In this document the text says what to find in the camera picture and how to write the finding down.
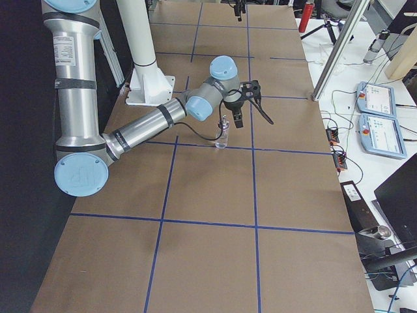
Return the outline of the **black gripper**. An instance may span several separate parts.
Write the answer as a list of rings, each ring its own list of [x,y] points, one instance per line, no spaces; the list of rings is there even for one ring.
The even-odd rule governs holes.
[[[233,120],[236,128],[242,128],[243,120],[242,120],[242,109],[245,100],[243,97],[240,97],[239,99],[235,101],[224,101],[225,107],[230,110],[233,114]]]
[[[242,21],[242,14],[246,13],[246,1],[245,0],[235,0],[235,4],[233,5],[233,10],[235,16],[238,16],[238,21]]]

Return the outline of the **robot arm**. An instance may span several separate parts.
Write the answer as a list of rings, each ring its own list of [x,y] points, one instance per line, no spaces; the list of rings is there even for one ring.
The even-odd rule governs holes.
[[[146,4],[117,3],[132,55],[130,84],[134,103],[151,111],[109,134],[98,127],[94,45],[104,34],[98,1],[43,1],[44,25],[53,36],[61,137],[57,140],[54,178],[71,196],[90,196],[108,180],[109,166],[123,153],[173,127],[186,116],[199,121],[220,104],[240,101],[243,87],[231,57],[221,55],[209,77],[194,90],[173,97],[175,79],[158,67]]]

